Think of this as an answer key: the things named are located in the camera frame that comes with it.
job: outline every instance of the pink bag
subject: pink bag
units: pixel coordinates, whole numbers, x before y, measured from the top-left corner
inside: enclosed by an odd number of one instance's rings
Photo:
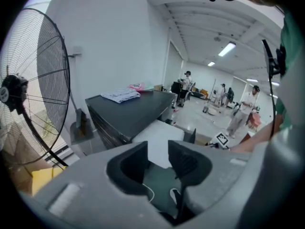
[[[153,85],[150,83],[132,84],[129,86],[129,88],[134,89],[137,92],[153,91]]]

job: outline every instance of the fluorescent light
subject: fluorescent light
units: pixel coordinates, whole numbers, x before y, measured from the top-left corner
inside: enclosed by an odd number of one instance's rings
[[[229,44],[218,54],[220,57],[224,57],[229,51],[234,49],[236,44],[233,42],[229,42]]]
[[[274,85],[274,86],[279,86],[280,85],[280,83],[277,83],[277,82],[271,82],[271,84]]]
[[[256,80],[256,79],[247,79],[247,81],[249,81],[249,82],[258,82],[258,80]]]
[[[270,94],[270,96],[272,96],[272,95]],[[275,96],[275,95],[273,95],[273,97],[274,97],[274,98],[278,98],[278,96]]]

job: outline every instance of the tiled floor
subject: tiled floor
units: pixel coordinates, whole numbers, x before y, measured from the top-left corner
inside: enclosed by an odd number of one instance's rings
[[[191,97],[190,101],[185,102],[184,107],[177,107],[176,125],[205,136],[214,137],[219,132],[225,132],[231,121],[231,109],[227,108],[221,114],[215,116],[203,113],[206,100]],[[248,127],[240,128],[235,133],[235,139],[229,138],[229,147],[233,147],[241,142],[249,131]]]

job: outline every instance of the fan guard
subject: fan guard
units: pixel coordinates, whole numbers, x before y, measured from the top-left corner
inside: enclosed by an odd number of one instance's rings
[[[64,39],[47,15],[20,12],[0,52],[0,80],[4,154],[17,164],[52,154],[67,115],[70,69]]]

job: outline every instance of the fan grille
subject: fan grille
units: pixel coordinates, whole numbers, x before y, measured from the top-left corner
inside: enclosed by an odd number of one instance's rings
[[[15,20],[0,53],[1,84],[7,75],[28,80],[23,106],[38,134],[52,148],[62,130],[70,96],[69,62],[56,25],[35,9],[24,9]],[[47,153],[22,115],[0,103],[1,146],[19,164]]]

